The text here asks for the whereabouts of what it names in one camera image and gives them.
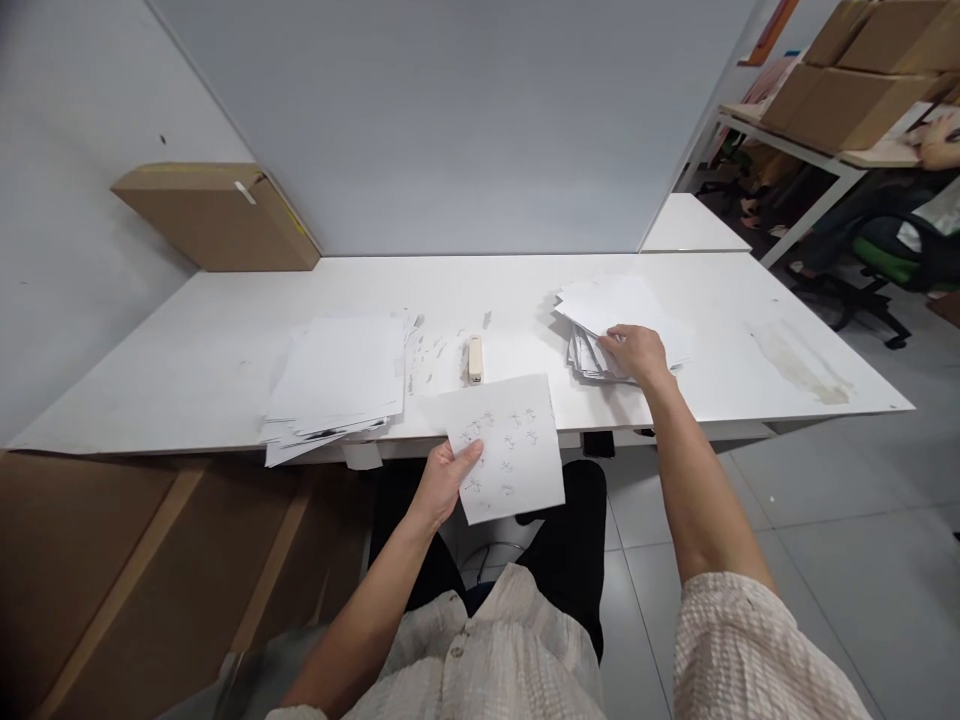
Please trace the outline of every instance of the stack of paper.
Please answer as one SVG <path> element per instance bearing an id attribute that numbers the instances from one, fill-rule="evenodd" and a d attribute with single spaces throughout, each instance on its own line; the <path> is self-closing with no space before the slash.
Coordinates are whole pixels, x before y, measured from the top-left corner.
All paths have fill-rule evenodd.
<path id="1" fill-rule="evenodd" d="M 404 348 L 415 330 L 389 313 L 316 318 L 296 328 L 260 432 L 267 467 L 403 412 Z"/>
<path id="2" fill-rule="evenodd" d="M 690 360 L 693 332 L 671 317 L 649 286 L 629 275 L 601 275 L 564 285 L 556 310 L 572 322 L 567 362 L 583 377 L 606 382 L 633 382 L 597 338 L 614 325 L 642 325 L 660 334 L 671 370 Z"/>

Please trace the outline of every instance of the chair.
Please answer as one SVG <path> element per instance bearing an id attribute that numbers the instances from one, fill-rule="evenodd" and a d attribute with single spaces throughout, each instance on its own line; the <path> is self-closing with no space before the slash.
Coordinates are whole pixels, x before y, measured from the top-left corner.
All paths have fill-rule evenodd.
<path id="1" fill-rule="evenodd" d="M 750 166 L 753 164 L 751 157 L 740 149 L 740 145 L 746 138 L 747 136 L 742 133 L 731 131 L 723 141 L 723 145 L 720 146 L 716 158 L 710 163 L 711 168 L 730 163 L 736 165 L 736 177 L 732 180 L 708 180 L 700 185 L 700 189 L 693 194 L 694 197 L 699 198 L 704 195 L 722 193 L 727 201 L 721 210 L 723 215 L 729 215 L 733 210 L 734 203 L 738 200 L 750 197 L 750 193 L 741 184 L 741 180 L 746 180 L 750 176 Z"/>
<path id="2" fill-rule="evenodd" d="M 891 255 L 860 237 L 860 229 L 879 217 L 892 217 L 912 225 L 920 236 L 920 254 L 916 260 Z M 879 210 L 858 218 L 847 230 L 853 236 L 853 254 L 864 264 L 860 274 L 873 278 L 863 288 L 855 287 L 834 275 L 820 275 L 814 279 L 799 279 L 791 288 L 797 295 L 839 300 L 843 306 L 840 319 L 830 327 L 840 331 L 859 311 L 868 312 L 892 329 L 896 335 L 884 343 L 891 350 L 906 347 L 911 332 L 889 310 L 890 298 L 878 291 L 893 283 L 908 292 L 927 293 L 931 290 L 960 289 L 960 231 L 943 235 L 933 225 L 910 212 Z"/>

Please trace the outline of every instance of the tile floor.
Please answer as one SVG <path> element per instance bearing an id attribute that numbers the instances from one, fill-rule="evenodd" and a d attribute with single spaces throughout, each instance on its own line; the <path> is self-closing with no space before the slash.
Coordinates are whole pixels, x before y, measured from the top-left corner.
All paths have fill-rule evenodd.
<path id="1" fill-rule="evenodd" d="M 858 323 L 843 338 L 916 412 L 835 420 L 722 459 L 784 601 L 873 717 L 956 718 L 960 330 L 914 296 L 897 295 L 893 307 L 915 333 L 906 349 L 887 350 L 882 330 Z M 601 607 L 607 713 L 668 720 L 680 583 L 656 454 L 630 448 L 601 464 L 609 495 Z M 493 540 L 525 546 L 535 531 L 512 520 L 468 528 L 455 517 L 443 533 L 472 585 L 480 564 L 480 555 L 467 562 L 473 550 Z M 482 579 L 518 554 L 496 546 Z M 247 717 L 263 717 L 276 702 L 313 637 L 301 633 L 271 648 Z"/>

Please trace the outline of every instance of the person's left hand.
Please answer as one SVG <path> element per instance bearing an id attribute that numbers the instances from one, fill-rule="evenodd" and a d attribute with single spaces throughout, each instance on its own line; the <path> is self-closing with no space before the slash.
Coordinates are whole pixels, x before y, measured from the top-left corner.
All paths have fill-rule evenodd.
<path id="1" fill-rule="evenodd" d="M 954 128 L 956 117 L 953 113 L 941 115 L 929 125 L 924 126 L 923 144 L 932 145 L 947 141 L 947 136 Z"/>
<path id="2" fill-rule="evenodd" d="M 417 494 L 407 514 L 422 526 L 436 532 L 450 517 L 460 497 L 460 483 L 483 453 L 483 441 L 474 440 L 454 457 L 450 441 L 437 445 L 427 456 L 427 467 L 420 478 Z"/>

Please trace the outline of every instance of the cardboard box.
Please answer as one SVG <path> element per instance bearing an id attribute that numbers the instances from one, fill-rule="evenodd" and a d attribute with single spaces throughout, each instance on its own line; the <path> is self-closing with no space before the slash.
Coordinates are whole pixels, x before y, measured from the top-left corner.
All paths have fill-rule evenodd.
<path id="1" fill-rule="evenodd" d="M 927 307 L 951 325 L 960 328 L 960 291 L 944 295 L 938 300 L 931 300 L 927 303 Z"/>
<path id="2" fill-rule="evenodd" d="M 360 582 L 373 496 L 343 465 L 307 467 L 230 651 L 331 621 Z"/>
<path id="3" fill-rule="evenodd" d="M 960 70 L 960 2 L 879 3 L 837 65 L 889 74 Z"/>
<path id="4" fill-rule="evenodd" d="M 11 717 L 50 691 L 176 477 L 0 453 L 0 690 Z"/>
<path id="5" fill-rule="evenodd" d="M 835 65 L 876 7 L 875 2 L 842 0 L 807 49 L 803 61 L 817 67 Z"/>
<path id="6" fill-rule="evenodd" d="M 212 683 L 294 489 L 226 461 L 182 469 L 33 720 L 150 720 Z"/>
<path id="7" fill-rule="evenodd" d="M 320 251 L 259 166 L 158 163 L 113 193 L 204 270 L 311 270 Z"/>
<path id="8" fill-rule="evenodd" d="M 867 150 L 936 80 L 798 65 L 761 123 L 822 152 Z"/>
<path id="9" fill-rule="evenodd" d="M 790 71 L 783 87 L 777 92 L 760 118 L 760 124 L 774 132 L 786 132 L 804 100 L 820 81 L 820 68 L 799 63 Z"/>
<path id="10" fill-rule="evenodd" d="M 953 103 L 960 91 L 960 73 L 944 73 L 934 81 L 923 97 L 924 102 Z"/>

